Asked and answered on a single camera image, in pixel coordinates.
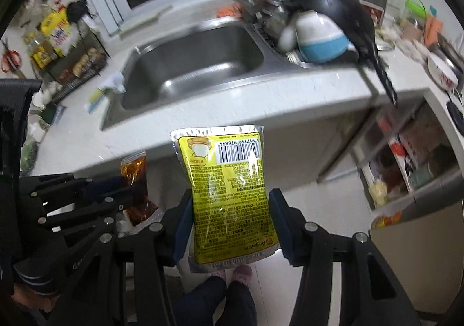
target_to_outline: orange item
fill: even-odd
[[[386,135],[388,134],[392,129],[392,124],[389,121],[387,116],[380,116],[377,118],[377,125],[379,126],[380,130]]]
[[[1,70],[4,73],[9,71],[15,73],[15,71],[21,67],[23,61],[19,53],[15,50],[10,50],[8,48],[8,38],[2,40],[4,47],[4,54],[1,57]]]
[[[147,154],[139,151],[121,161],[121,176],[125,186],[138,186],[134,192],[132,207],[125,210],[131,224],[136,226],[147,220],[158,207],[148,199]]]
[[[406,150],[400,142],[395,141],[395,143],[391,143],[390,149],[395,155],[403,158],[406,157]]]
[[[222,7],[216,11],[216,17],[242,17],[242,11],[239,3],[234,3],[232,6]]]
[[[402,211],[396,212],[393,216],[379,216],[372,221],[371,229],[383,228],[388,225],[395,225],[401,221]]]
[[[438,41],[438,33],[441,33],[443,28],[443,23],[438,20],[435,16],[431,14],[427,15],[427,20],[425,21],[425,35],[424,35],[424,45],[429,47],[433,43]]]

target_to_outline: pink slipper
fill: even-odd
[[[217,276],[217,277],[220,277],[223,281],[226,281],[226,271],[225,270],[218,270],[218,271],[210,272],[208,274],[208,277],[211,277],[211,276]]]
[[[249,288],[252,277],[253,270],[250,266],[244,264],[235,268],[235,270],[233,271],[232,281],[238,281],[239,283],[242,283],[243,285]]]

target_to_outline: sink basin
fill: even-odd
[[[206,21],[134,48],[122,74],[126,93],[111,94],[102,129],[195,94],[270,79],[289,63],[249,24],[234,17]]]
[[[251,72],[264,57],[242,26],[221,26],[159,45],[128,76],[122,107],[178,99]]]

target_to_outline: tiled floor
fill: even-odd
[[[307,221],[314,221],[331,233],[351,236],[369,230],[371,216],[358,175],[317,185],[312,182],[284,191],[288,204],[299,208]],[[253,281],[250,291],[256,304],[259,326],[288,325],[302,269],[293,268],[279,250],[273,256],[250,265]],[[191,274],[186,260],[181,261],[182,283],[187,291],[205,280],[203,274]],[[338,325],[340,315],[340,265],[334,264],[332,305],[329,325]],[[230,281],[232,270],[227,272]],[[215,314],[220,316],[224,304]]]

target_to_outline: yellow package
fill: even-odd
[[[274,254],[279,245],[264,186],[263,127],[186,128],[171,139],[192,184],[190,270],[212,272]]]
[[[40,24],[40,30],[60,57],[68,54],[72,31],[66,15],[66,8],[47,15]]]
[[[32,58],[37,63],[40,69],[45,68],[47,64],[52,61],[52,58],[50,58],[49,53],[47,53],[47,51],[42,45],[36,48],[34,54],[32,54]]]

